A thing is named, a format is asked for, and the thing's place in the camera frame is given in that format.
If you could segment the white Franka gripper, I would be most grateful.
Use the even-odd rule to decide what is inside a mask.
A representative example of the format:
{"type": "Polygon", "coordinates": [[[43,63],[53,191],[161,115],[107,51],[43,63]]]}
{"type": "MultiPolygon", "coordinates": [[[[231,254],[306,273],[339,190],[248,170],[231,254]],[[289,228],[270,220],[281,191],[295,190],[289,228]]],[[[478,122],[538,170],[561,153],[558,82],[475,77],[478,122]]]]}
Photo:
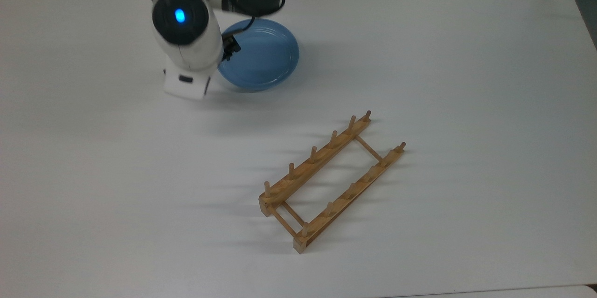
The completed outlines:
{"type": "MultiPolygon", "coordinates": [[[[222,62],[229,61],[233,54],[241,50],[242,48],[235,36],[224,37],[222,39],[222,62]]],[[[168,59],[163,86],[164,92],[180,98],[202,100],[213,74],[215,74],[214,66],[200,70],[190,70],[177,66],[171,59],[168,59]]]]}

